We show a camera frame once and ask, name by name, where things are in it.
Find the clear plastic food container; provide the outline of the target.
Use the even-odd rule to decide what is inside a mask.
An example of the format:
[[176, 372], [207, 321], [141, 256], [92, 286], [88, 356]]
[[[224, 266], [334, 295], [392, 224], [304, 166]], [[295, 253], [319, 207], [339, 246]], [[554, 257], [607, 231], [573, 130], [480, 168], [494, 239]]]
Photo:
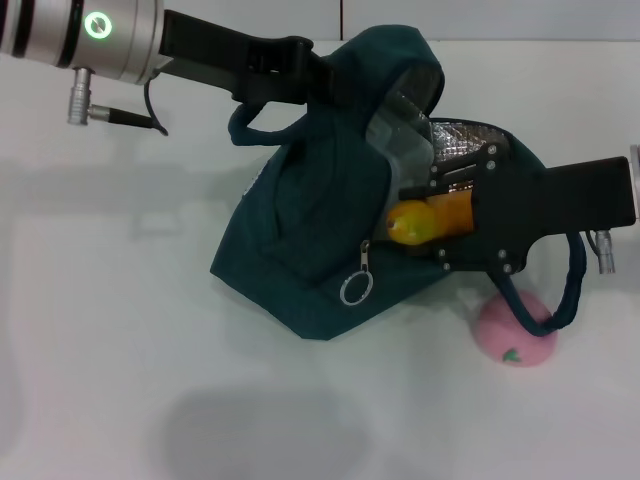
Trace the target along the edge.
[[429, 182], [435, 153], [428, 117], [400, 91], [388, 94], [369, 121], [367, 142], [392, 169], [398, 188]]

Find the pink toy peach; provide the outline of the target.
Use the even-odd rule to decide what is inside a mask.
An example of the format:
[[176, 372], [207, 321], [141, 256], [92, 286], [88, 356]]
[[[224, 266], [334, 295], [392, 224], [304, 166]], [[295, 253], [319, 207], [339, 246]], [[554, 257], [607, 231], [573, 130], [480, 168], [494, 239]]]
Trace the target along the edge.
[[516, 368], [543, 364], [554, 354], [558, 340], [556, 332], [537, 337], [525, 330], [500, 293], [481, 308], [472, 327], [472, 336], [486, 356]]

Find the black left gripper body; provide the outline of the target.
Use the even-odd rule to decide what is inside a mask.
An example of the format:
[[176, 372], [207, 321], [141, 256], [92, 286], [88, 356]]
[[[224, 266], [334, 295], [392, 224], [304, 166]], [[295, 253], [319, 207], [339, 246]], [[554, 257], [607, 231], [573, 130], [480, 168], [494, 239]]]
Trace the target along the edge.
[[165, 74], [228, 91], [245, 104], [304, 104], [314, 90], [313, 43], [266, 39], [173, 10], [164, 13], [160, 54]]

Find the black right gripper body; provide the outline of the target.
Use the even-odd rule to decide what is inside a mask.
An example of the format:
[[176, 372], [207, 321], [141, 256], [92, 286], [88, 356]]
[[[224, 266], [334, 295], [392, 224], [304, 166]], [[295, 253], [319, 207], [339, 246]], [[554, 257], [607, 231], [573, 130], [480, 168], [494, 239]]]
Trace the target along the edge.
[[473, 271], [505, 274], [526, 265], [531, 246], [551, 235], [630, 226], [636, 211], [624, 157], [526, 169], [490, 144], [471, 154]]

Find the yellow toy banana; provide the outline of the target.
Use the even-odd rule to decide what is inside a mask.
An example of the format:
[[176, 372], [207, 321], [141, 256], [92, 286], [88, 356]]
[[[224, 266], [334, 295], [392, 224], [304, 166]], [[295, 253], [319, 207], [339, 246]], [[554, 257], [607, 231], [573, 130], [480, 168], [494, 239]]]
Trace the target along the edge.
[[388, 213], [386, 227], [393, 242], [407, 246], [471, 233], [474, 230], [472, 192], [401, 201]]

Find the dark teal fabric lunch bag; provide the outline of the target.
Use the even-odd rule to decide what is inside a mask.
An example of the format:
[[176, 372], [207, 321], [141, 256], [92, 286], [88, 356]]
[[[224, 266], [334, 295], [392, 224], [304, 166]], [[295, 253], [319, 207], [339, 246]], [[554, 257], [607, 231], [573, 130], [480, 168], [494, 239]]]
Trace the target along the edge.
[[[307, 104], [306, 114], [274, 132], [251, 124], [260, 105], [243, 104], [228, 129], [238, 146], [271, 146], [266, 162], [235, 209], [211, 271], [298, 336], [330, 340], [431, 286], [449, 271], [407, 254], [393, 242], [386, 219], [399, 202], [388, 160], [367, 142], [370, 119], [386, 96], [400, 91], [428, 117], [432, 167], [504, 143], [526, 166], [544, 166], [510, 132], [458, 119], [433, 118], [444, 72], [416, 28], [369, 28], [339, 49], [382, 55], [385, 94], [376, 105], [348, 108]], [[566, 234], [569, 271], [557, 311], [537, 320], [512, 275], [486, 273], [521, 326], [537, 337], [575, 318], [587, 268], [581, 233]]]

